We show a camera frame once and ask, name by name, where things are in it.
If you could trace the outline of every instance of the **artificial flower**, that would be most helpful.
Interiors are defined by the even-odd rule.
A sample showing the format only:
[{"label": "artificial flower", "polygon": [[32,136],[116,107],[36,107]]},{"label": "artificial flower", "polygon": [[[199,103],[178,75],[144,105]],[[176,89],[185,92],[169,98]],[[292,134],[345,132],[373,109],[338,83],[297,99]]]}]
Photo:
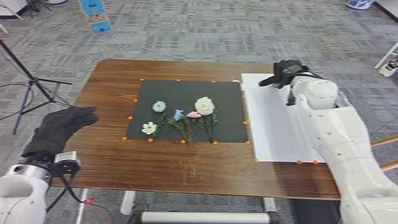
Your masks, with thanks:
[{"label": "artificial flower", "polygon": [[158,125],[149,122],[148,124],[142,125],[142,132],[151,135],[157,131]]},{"label": "artificial flower", "polygon": [[201,115],[210,115],[215,111],[215,104],[213,101],[208,97],[203,97],[197,101],[196,101],[196,110],[199,112]]},{"label": "artificial flower", "polygon": [[153,111],[157,113],[162,113],[165,111],[165,102],[164,101],[157,101],[157,103],[153,104]]},{"label": "artificial flower", "polygon": [[187,114],[187,117],[192,118],[192,119],[197,119],[203,115],[192,111],[189,114]]},{"label": "artificial flower", "polygon": [[174,121],[180,121],[183,117],[183,110],[176,109],[176,113],[174,113]]}]

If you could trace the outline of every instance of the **flower stem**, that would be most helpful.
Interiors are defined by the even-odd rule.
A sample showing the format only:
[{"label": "flower stem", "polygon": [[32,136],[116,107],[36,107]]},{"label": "flower stem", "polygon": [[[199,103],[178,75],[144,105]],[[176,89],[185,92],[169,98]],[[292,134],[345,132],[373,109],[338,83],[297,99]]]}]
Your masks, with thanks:
[{"label": "flower stem", "polygon": [[167,116],[167,113],[164,112],[162,117],[158,119],[158,128],[157,128],[157,131],[153,133],[153,138],[158,137],[158,134],[160,134],[160,131],[162,131],[162,127],[164,127],[164,124],[165,124],[165,116]]}]

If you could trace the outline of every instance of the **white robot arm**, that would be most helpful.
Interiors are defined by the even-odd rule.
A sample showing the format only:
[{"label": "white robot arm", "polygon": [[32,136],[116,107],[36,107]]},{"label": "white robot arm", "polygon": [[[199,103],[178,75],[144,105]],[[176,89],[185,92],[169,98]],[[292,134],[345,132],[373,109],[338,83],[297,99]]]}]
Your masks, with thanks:
[{"label": "white robot arm", "polygon": [[38,166],[14,165],[0,178],[0,223],[43,224],[50,172]]},{"label": "white robot arm", "polygon": [[48,182],[59,176],[70,190],[80,169],[77,152],[64,152],[73,133],[98,121],[96,108],[70,107],[48,114],[23,150],[23,161],[0,177],[0,223],[43,224],[46,217],[45,195]]},{"label": "white robot arm", "polygon": [[313,147],[327,161],[341,193],[345,224],[398,222],[398,186],[372,154],[368,129],[338,85],[295,67],[272,83],[290,85],[295,106]]}]

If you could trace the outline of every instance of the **black cable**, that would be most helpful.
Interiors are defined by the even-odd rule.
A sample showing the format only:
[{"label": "black cable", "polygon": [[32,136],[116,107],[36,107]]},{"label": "black cable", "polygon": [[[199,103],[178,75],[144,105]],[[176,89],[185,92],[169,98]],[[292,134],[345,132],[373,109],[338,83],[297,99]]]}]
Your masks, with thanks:
[{"label": "black cable", "polygon": [[59,174],[59,178],[61,178],[61,181],[62,181],[64,186],[66,186],[64,191],[70,191],[70,194],[71,194],[73,199],[77,200],[78,203],[84,203],[84,204],[87,204],[87,205],[91,205],[91,206],[101,208],[101,209],[107,211],[107,213],[109,213],[109,217],[110,217],[110,223],[114,224],[114,215],[112,215],[112,212],[110,212],[109,208],[103,207],[101,205],[94,204],[94,203],[86,203],[86,201],[80,200],[80,198],[78,198],[78,196],[77,196],[77,194],[75,194],[73,188],[71,188],[71,182],[68,182],[64,175],[62,175],[61,172],[57,171],[57,168],[55,168],[55,173]]},{"label": "black cable", "polygon": [[[7,87],[7,86],[25,86],[27,87],[27,85],[22,84],[22,83],[11,83],[11,84],[2,85],[0,88],[2,87]],[[34,102],[34,89],[30,89],[30,101],[29,101],[23,109],[30,106],[32,102]],[[18,113],[20,113],[20,111],[16,111],[11,115],[7,115],[6,117],[2,117],[0,118],[0,121],[6,120],[7,118],[11,118]]]},{"label": "black cable", "polygon": [[54,200],[54,203],[50,204],[50,206],[48,206],[48,208],[46,208],[46,212],[52,211],[52,208],[54,208],[55,204],[59,203],[61,198],[64,197],[66,192],[68,192],[68,187],[64,187],[64,190],[62,190],[62,192],[61,192],[57,198],[55,198],[55,200]]}]

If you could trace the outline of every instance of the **white board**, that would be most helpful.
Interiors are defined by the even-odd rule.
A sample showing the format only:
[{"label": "white board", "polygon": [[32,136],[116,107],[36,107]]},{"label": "white board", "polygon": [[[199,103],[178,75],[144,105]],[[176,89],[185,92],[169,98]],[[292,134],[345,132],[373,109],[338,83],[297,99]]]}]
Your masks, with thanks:
[{"label": "white board", "polygon": [[324,162],[304,136],[295,106],[286,106],[290,86],[260,87],[272,74],[242,74],[256,159],[269,162]]}]

